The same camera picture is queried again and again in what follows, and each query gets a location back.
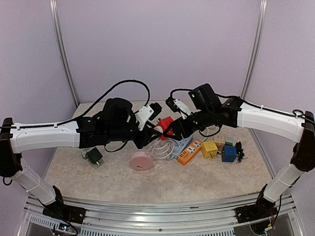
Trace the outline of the red cube socket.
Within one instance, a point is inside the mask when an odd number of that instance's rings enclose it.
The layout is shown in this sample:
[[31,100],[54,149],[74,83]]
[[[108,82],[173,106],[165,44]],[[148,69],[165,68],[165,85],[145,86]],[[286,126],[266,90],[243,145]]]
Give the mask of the red cube socket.
[[[168,127],[169,125],[173,122],[173,118],[171,116],[168,116],[166,118],[158,118],[158,123],[157,123],[157,126],[154,128],[154,130],[160,132],[160,133],[163,133]],[[173,135],[173,130],[172,129],[169,129],[168,135]],[[165,137],[164,135],[161,135],[160,136],[160,139],[162,141],[165,141],[167,139],[167,137]]]

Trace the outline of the yellow cube socket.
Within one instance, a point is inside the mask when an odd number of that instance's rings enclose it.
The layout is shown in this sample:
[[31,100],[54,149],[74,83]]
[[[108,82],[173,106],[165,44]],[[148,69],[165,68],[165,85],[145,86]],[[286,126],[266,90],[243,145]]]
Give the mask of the yellow cube socket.
[[205,141],[202,143],[201,152],[204,159],[214,158],[218,153],[218,147],[213,140]]

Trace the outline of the beige cube socket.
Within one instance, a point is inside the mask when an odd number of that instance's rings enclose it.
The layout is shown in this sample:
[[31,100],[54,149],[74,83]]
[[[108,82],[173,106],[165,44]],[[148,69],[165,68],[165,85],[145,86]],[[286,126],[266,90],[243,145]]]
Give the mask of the beige cube socket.
[[214,137],[214,142],[216,143],[218,149],[222,149],[225,145],[225,136],[224,135],[216,135]]

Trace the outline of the mint green USB charger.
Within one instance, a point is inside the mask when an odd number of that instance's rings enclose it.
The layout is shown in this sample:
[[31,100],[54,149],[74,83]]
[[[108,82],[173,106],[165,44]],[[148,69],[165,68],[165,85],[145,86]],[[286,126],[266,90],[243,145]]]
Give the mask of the mint green USB charger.
[[232,146],[232,145],[233,145],[233,139],[231,139],[231,138],[226,138],[226,139],[225,139],[225,145]]

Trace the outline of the blue cube socket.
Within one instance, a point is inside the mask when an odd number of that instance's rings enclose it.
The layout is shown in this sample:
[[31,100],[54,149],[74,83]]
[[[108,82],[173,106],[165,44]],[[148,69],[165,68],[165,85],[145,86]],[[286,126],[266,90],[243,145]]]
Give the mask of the blue cube socket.
[[221,152],[222,162],[233,163],[237,157],[236,147],[225,145]]

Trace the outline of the dark green cube socket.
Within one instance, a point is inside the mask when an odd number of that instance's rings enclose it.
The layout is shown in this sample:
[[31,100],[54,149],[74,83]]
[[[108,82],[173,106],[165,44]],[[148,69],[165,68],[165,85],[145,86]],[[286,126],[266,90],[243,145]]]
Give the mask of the dark green cube socket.
[[86,152],[86,158],[94,166],[100,166],[102,157],[101,152],[96,147]]

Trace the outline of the black power adapter with cable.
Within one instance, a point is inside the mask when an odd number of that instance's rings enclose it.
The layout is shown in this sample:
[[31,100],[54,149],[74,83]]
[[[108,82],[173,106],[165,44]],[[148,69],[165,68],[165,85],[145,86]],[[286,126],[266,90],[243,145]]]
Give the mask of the black power adapter with cable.
[[237,162],[241,163],[245,158],[245,154],[244,154],[244,149],[242,147],[242,143],[241,142],[237,142],[235,144],[235,148],[236,148],[236,153],[237,153]]

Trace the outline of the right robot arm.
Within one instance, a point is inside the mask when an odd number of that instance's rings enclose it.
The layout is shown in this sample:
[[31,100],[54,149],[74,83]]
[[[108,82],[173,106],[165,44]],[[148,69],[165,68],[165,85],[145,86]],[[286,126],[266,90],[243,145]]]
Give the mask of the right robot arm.
[[267,214],[280,196],[300,178],[315,167],[315,118],[311,112],[294,110],[282,112],[255,105],[238,96],[226,96],[222,103],[221,95],[216,94],[209,84],[195,89],[188,89],[195,108],[195,113],[185,105],[169,96],[165,103],[173,111],[181,113],[168,130],[173,131],[172,139],[181,140],[196,131],[203,131],[209,126],[229,126],[264,131],[287,138],[295,143],[293,156],[289,164],[261,190],[252,214],[262,218]]

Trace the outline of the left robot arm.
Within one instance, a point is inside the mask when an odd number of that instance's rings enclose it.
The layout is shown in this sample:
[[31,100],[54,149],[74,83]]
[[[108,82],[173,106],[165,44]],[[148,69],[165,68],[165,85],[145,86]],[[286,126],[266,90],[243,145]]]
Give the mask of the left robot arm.
[[160,112],[156,103],[145,103],[133,111],[132,103],[123,98],[107,99],[103,109],[88,117],[83,114],[54,123],[23,124],[4,119],[0,128],[0,175],[18,183],[33,194],[45,209],[57,218],[69,214],[60,190],[47,184],[22,159],[22,153],[43,148],[94,148],[110,142],[134,142],[142,149],[159,136],[150,124]]

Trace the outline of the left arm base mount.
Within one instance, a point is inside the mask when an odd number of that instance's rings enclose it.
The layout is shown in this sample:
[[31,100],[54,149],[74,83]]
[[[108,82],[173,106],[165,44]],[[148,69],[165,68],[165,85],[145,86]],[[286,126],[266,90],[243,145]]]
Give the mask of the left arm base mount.
[[47,206],[44,205],[43,215],[70,223],[83,224],[86,211],[82,207],[53,203]]

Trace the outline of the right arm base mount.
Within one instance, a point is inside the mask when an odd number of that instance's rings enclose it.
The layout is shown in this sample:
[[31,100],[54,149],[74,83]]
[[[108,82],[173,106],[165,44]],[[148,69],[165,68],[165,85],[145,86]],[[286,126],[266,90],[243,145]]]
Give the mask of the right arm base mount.
[[235,214],[238,223],[245,223],[270,217],[272,215],[275,216],[278,214],[278,210],[275,204],[271,204],[270,206],[266,204],[253,204],[237,207],[235,209]]

